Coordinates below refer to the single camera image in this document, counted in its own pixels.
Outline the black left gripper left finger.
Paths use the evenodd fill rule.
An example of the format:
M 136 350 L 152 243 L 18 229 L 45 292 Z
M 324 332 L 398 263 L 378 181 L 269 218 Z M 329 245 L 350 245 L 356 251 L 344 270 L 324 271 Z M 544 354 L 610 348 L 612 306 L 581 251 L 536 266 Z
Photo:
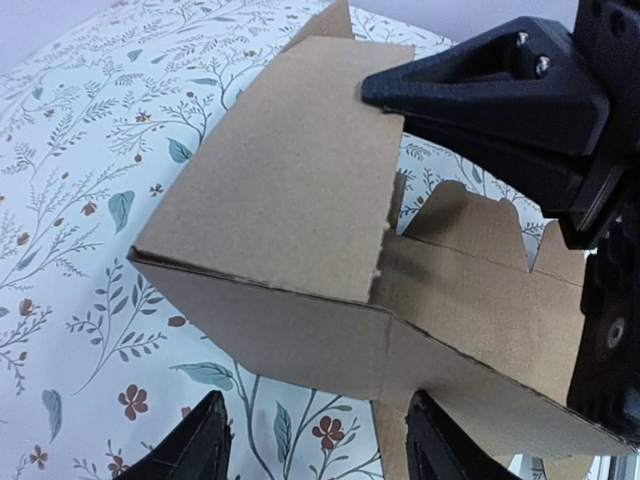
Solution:
M 117 479 L 225 480 L 231 445 L 223 394 L 212 390 L 154 449 Z

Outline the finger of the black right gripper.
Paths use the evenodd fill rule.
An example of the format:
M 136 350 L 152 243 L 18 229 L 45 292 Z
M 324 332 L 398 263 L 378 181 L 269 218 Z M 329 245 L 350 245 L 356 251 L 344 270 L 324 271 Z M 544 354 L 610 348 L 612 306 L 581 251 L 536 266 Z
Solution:
M 478 140 L 568 157 L 593 153 L 610 113 L 569 32 L 534 17 L 371 74 L 361 99 L 403 116 L 406 132 L 453 150 Z

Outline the floral patterned table mat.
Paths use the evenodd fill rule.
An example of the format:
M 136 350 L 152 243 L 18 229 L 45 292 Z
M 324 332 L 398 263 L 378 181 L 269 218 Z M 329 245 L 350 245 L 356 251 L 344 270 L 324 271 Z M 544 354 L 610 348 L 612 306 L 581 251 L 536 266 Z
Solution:
M 212 389 L 233 479 L 379 479 L 367 403 L 253 375 L 127 261 L 321 1 L 121 1 L 1 78 L 1 475 L 112 479 Z

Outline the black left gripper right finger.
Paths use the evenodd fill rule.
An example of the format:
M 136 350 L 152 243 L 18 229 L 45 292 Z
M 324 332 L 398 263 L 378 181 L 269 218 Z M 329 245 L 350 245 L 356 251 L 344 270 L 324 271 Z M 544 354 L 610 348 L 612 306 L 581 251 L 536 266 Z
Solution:
M 515 478 L 485 453 L 425 390 L 412 395 L 405 421 L 410 480 Z

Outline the brown cardboard box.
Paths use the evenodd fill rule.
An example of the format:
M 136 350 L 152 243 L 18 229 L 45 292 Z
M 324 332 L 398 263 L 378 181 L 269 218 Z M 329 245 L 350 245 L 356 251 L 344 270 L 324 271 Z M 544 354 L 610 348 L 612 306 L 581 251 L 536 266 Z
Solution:
M 572 411 L 585 259 L 557 223 L 527 260 L 505 200 L 438 184 L 397 233 L 401 119 L 357 98 L 411 49 L 358 41 L 349 7 L 311 17 L 203 141 L 129 258 L 249 371 L 371 401 L 383 471 L 408 477 L 426 390 L 491 460 L 576 479 L 630 442 Z

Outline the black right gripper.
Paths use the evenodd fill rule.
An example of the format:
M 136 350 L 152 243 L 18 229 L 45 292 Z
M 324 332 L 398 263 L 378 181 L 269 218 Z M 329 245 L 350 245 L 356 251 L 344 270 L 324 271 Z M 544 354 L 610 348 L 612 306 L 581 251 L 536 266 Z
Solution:
M 547 389 L 571 411 L 639 441 L 639 5 L 582 1 L 552 27 L 548 150 L 407 117 L 404 131 L 450 149 L 537 203 L 580 280 L 546 329 Z

